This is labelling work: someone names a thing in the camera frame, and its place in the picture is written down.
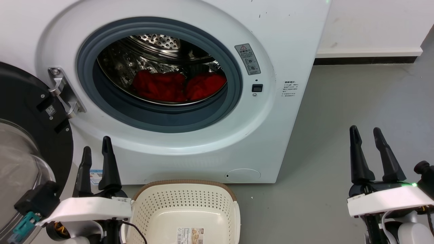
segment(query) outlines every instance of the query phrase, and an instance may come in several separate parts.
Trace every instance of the baseboard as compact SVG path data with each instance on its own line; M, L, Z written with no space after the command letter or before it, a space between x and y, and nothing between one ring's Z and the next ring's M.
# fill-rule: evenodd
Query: baseboard
M422 49L320 49L316 58L360 58L360 57L414 57L422 54Z
M313 65L346 65L346 64L386 64L414 63L418 56L405 57L350 57L350 58L316 58Z

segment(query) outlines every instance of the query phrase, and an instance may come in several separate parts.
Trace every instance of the product label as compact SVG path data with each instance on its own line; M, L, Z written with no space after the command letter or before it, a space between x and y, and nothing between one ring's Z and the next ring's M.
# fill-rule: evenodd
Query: product label
M283 97L296 96L298 90L298 83L293 80L284 80L282 94Z
M176 244L204 244L204 229L178 228Z
M249 75L257 75L261 73L261 69L259 68L259 64L256 61L255 54L253 50L250 48L250 44L242 44L235 46L238 54L243 60L244 66L246 67L247 73Z
M94 185L98 185L102 179L102 169L91 169L90 170L90 182Z

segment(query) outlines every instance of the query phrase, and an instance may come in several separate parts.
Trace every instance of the black wire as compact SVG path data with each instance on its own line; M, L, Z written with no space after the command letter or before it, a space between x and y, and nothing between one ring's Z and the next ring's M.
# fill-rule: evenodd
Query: black wire
M431 234L434 236L433 221L431 219L431 211L428 206L427 206L427 216L428 216L428 225L430 226Z
M126 222L126 221L121 221L122 223L124 223L124 224L126 224L126 225L129 225L129 226L132 226L132 227L134 227L134 229L136 229L137 230L137 232L141 235L141 237L143 238L143 240L145 241L145 244L148 244L148 242L146 241L146 238L145 238L145 236L141 233L141 231L137 228L137 226L135 225L135 224L131 224L131 223L129 223L129 222Z

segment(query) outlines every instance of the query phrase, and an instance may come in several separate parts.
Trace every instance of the red clothing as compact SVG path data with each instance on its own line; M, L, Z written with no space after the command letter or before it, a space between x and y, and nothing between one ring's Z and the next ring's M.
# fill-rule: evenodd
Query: red clothing
M192 78L185 88L185 77L180 73L153 73L141 70L133 80L133 87L140 96L165 101L184 102L200 100L217 92L226 83L224 76L201 73Z
M187 84L185 96L188 100L200 100L217 92L226 84L226 78L216 73L201 73Z
M141 70L133 80L140 96L165 102L183 102L185 77L180 73L153 73Z

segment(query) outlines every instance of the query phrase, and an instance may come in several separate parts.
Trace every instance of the concrete floor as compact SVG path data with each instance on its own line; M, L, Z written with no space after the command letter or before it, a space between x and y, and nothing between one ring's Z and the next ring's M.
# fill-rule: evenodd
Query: concrete floor
M277 183L230 185L241 210L240 244L364 243L364 224L346 207L349 127L358 126L377 180L383 171L374 127L408 182L420 178L416 163L434 164L434 31L422 49L415 64L313 67ZM140 187L124 190L132 196Z

